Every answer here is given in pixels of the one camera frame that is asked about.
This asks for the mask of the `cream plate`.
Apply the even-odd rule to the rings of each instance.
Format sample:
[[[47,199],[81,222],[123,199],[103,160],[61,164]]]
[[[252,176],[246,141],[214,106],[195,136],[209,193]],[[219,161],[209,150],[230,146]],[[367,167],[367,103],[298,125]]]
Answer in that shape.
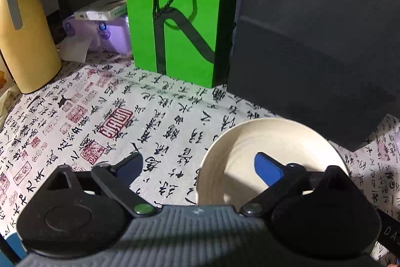
[[[313,129],[288,119],[254,119],[225,131],[207,150],[197,179],[197,204],[240,209],[267,189],[256,169],[274,170],[269,159],[308,171],[331,165],[348,170],[335,148]]]

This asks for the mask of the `calligraphy print tablecloth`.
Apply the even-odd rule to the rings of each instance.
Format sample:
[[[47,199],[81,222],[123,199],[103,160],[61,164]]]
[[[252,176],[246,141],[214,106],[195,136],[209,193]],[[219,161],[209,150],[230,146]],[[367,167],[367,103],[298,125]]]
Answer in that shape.
[[[144,169],[132,188],[155,205],[195,202],[208,148],[228,130],[238,146],[294,147],[301,162],[343,163],[374,204],[399,217],[399,120],[387,116],[350,152],[300,123],[283,119],[223,86],[197,87],[134,66],[129,55],[95,53],[65,62],[57,79],[10,98],[1,129],[1,234],[16,233],[20,212],[61,164],[85,171],[138,151]]]

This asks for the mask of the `blue bowl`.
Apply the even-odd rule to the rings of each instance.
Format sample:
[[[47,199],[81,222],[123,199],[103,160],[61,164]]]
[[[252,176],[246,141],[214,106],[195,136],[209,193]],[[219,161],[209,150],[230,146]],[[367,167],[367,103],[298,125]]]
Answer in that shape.
[[[16,254],[21,258],[24,259],[27,256],[27,252],[25,251],[24,247],[22,247],[21,240],[18,236],[18,234],[12,233],[6,236],[6,241],[7,243],[11,246],[11,248],[16,252]],[[14,266],[11,261],[6,257],[6,255],[1,252],[0,253],[0,264],[1,267],[12,267]]]

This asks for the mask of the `white rubber glove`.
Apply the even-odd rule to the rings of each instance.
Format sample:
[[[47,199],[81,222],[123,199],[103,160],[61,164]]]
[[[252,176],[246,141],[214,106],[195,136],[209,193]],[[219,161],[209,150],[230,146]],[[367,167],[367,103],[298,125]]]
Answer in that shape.
[[[15,82],[6,82],[4,86],[1,87],[1,97],[0,97],[0,125],[4,126],[4,122],[9,115],[9,111],[14,105],[16,99],[20,95],[20,90]]]

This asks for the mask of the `purple tissue pack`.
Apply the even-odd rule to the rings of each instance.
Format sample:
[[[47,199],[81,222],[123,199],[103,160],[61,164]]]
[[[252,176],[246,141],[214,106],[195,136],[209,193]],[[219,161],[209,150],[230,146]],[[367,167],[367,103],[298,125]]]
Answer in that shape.
[[[60,58],[85,62],[89,52],[128,54],[132,51],[127,16],[112,21],[76,20],[70,16],[62,22],[66,38],[60,43]]]

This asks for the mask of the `black paper bag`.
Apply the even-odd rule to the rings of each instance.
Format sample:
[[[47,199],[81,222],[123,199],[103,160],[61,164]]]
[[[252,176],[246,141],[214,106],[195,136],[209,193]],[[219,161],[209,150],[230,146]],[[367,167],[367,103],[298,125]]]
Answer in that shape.
[[[399,115],[399,0],[241,0],[228,90],[357,150]]]

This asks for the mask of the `yellow snack box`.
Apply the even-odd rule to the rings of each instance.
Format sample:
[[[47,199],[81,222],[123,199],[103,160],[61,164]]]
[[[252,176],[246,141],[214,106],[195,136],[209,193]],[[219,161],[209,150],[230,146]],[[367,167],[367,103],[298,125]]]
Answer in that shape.
[[[3,89],[4,86],[7,84],[8,80],[6,77],[6,71],[4,63],[1,62],[1,70],[0,70],[0,89]]]

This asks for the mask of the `yellow thermos jug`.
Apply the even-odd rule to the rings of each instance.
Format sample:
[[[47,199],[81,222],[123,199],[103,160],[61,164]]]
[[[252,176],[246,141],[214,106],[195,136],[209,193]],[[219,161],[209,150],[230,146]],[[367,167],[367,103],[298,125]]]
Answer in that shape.
[[[39,0],[1,0],[1,57],[19,90],[31,94],[62,68]]]

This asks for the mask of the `small white box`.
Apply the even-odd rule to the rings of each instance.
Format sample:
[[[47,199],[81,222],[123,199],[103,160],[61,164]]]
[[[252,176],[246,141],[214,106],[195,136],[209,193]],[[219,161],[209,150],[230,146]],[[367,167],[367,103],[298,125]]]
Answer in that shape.
[[[112,21],[126,15],[126,0],[99,0],[74,12],[76,20]]]

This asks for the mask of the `green paper bag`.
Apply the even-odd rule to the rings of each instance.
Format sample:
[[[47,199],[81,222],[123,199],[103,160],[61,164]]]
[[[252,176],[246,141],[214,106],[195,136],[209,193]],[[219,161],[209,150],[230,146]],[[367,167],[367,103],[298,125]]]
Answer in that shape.
[[[215,87],[227,80],[237,0],[127,0],[138,68]]]

